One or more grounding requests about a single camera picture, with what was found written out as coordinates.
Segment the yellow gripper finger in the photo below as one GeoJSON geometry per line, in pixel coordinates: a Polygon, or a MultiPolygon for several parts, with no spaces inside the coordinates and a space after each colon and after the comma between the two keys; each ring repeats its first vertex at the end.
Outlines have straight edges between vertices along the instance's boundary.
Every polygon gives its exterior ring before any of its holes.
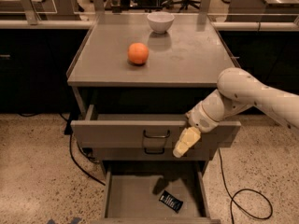
{"type": "Polygon", "coordinates": [[[201,138],[201,132],[196,127],[185,128],[173,149],[173,155],[181,158],[201,138]]]}

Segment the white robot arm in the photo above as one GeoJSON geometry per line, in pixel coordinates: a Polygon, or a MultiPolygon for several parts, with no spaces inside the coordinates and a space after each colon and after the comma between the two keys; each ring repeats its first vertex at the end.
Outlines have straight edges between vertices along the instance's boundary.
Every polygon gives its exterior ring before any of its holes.
{"type": "Polygon", "coordinates": [[[181,158],[201,138],[214,130],[225,118],[256,107],[283,127],[299,134],[299,96],[266,86],[241,68],[223,70],[217,89],[186,113],[185,128],[173,150],[181,158]]]}

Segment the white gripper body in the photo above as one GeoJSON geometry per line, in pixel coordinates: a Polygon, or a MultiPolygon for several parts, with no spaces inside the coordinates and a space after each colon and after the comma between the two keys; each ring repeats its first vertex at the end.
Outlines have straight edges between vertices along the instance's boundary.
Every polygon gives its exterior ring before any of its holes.
{"type": "Polygon", "coordinates": [[[186,113],[188,122],[201,133],[209,133],[220,122],[220,106],[215,102],[201,101],[186,113]]]}

